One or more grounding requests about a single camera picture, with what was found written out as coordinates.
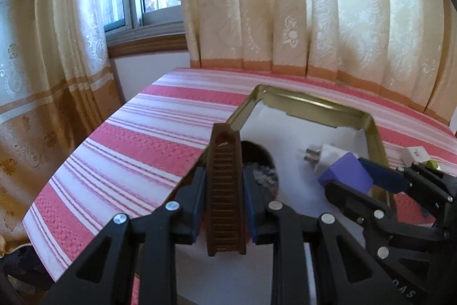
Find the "white small carton box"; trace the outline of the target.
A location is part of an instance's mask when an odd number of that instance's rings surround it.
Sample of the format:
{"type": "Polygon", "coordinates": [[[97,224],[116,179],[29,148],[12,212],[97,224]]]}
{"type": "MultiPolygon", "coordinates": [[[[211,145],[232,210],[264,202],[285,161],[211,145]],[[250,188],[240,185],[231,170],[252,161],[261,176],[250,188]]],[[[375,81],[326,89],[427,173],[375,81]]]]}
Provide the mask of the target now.
{"type": "Polygon", "coordinates": [[[400,159],[410,167],[413,163],[427,163],[431,157],[423,146],[410,146],[400,152],[400,159]]]}

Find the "green toy building block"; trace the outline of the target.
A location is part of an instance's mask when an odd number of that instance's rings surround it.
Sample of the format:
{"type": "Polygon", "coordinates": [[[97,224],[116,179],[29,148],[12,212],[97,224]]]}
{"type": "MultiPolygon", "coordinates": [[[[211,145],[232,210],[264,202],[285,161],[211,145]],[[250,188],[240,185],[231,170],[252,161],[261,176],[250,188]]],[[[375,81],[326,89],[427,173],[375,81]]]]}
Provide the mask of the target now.
{"type": "Polygon", "coordinates": [[[432,168],[434,170],[440,170],[441,169],[440,165],[435,160],[427,161],[426,166],[429,167],[429,168],[432,168]]]}

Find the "purple cube block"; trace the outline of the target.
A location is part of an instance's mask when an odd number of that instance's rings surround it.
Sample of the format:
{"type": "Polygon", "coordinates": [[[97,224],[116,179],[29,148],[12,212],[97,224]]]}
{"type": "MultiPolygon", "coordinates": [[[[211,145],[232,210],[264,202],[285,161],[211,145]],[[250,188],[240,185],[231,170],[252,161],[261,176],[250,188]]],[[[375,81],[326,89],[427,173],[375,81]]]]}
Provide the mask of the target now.
{"type": "Polygon", "coordinates": [[[367,194],[374,184],[372,176],[368,174],[359,159],[350,152],[329,165],[318,177],[322,187],[326,187],[332,181],[338,181],[363,194],[367,194]]]}

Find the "brown wooden comb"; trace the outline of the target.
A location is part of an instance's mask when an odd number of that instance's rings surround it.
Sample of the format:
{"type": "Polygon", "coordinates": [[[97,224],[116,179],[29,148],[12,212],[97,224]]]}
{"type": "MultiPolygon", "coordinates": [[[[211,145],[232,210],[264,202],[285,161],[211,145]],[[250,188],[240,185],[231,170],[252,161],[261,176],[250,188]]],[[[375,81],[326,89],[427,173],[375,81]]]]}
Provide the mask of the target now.
{"type": "Polygon", "coordinates": [[[213,125],[206,163],[205,227],[207,252],[246,254],[242,150],[238,131],[213,125]]]}

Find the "white charger plug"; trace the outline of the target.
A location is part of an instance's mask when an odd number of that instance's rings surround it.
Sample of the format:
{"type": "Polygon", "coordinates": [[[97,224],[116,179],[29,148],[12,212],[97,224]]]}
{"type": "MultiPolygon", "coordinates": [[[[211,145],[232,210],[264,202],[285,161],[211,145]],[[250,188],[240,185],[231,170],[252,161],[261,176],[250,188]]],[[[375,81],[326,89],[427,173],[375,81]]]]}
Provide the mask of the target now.
{"type": "Polygon", "coordinates": [[[340,149],[333,144],[322,144],[318,149],[307,148],[304,151],[304,161],[310,164],[315,175],[320,176],[346,154],[359,158],[357,153],[340,149]]]}

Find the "red striped table cloth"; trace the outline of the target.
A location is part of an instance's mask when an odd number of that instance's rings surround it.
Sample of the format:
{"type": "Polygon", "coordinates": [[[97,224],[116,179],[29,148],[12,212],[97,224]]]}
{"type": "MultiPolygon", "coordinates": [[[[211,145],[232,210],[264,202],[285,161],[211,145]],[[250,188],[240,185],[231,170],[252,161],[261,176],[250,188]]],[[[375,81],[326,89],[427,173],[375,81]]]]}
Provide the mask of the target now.
{"type": "MultiPolygon", "coordinates": [[[[247,107],[258,86],[363,111],[374,120],[386,167],[407,167],[400,152],[423,146],[440,171],[456,177],[456,136],[405,105],[306,78],[174,70],[107,118],[51,176],[29,208],[25,229],[53,285],[115,215],[151,214],[190,185],[197,168],[206,171],[214,124],[230,124],[242,141],[230,121],[247,107]]],[[[392,194],[375,184],[365,195],[386,204],[405,224],[432,228],[444,215],[444,208],[423,208],[406,194],[392,194]]]]}

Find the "cream patterned curtain right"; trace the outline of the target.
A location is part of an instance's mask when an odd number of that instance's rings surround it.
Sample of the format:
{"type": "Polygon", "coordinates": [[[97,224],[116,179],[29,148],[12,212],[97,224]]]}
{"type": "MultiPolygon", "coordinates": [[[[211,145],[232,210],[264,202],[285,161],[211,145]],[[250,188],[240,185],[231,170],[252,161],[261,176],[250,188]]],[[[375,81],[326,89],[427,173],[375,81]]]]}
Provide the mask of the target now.
{"type": "Polygon", "coordinates": [[[181,0],[193,67],[327,80],[444,124],[456,111],[451,0],[181,0]]]}

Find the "cream patterned curtain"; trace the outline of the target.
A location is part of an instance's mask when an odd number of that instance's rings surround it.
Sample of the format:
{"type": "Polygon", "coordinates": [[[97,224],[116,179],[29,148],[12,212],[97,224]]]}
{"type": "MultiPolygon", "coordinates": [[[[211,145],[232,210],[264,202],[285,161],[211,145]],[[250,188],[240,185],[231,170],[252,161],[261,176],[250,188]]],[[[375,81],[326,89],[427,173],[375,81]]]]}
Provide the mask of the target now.
{"type": "Polygon", "coordinates": [[[101,0],[1,0],[1,253],[59,166],[120,106],[101,0]]]}
{"type": "Polygon", "coordinates": [[[181,0],[193,67],[327,80],[444,124],[456,111],[451,0],[181,0]]]}

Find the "cream patterned curtain left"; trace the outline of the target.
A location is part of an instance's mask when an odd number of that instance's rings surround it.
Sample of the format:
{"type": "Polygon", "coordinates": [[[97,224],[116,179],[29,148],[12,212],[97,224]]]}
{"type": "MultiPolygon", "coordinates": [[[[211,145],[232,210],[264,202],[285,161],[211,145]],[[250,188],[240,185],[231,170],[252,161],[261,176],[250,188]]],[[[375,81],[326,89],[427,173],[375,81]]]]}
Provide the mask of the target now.
{"type": "Polygon", "coordinates": [[[101,0],[1,0],[1,253],[59,166],[120,106],[101,0]]]}

